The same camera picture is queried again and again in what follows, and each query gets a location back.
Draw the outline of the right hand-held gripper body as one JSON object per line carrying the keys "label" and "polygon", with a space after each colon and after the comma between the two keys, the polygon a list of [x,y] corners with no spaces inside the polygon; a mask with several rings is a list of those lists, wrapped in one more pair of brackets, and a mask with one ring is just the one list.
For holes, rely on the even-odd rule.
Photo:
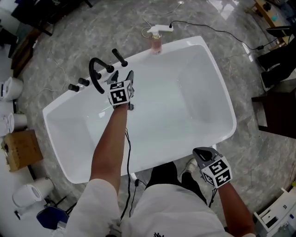
{"label": "right hand-held gripper body", "polygon": [[198,147],[192,151],[203,179],[214,188],[232,180],[231,167],[226,157],[212,147]]}

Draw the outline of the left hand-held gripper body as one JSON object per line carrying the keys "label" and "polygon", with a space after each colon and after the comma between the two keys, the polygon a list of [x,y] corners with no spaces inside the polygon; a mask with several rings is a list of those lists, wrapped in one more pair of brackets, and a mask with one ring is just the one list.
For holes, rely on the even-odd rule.
{"label": "left hand-held gripper body", "polygon": [[108,99],[113,109],[123,104],[130,103],[134,96],[133,80],[124,80],[120,82],[112,81],[108,91]]}

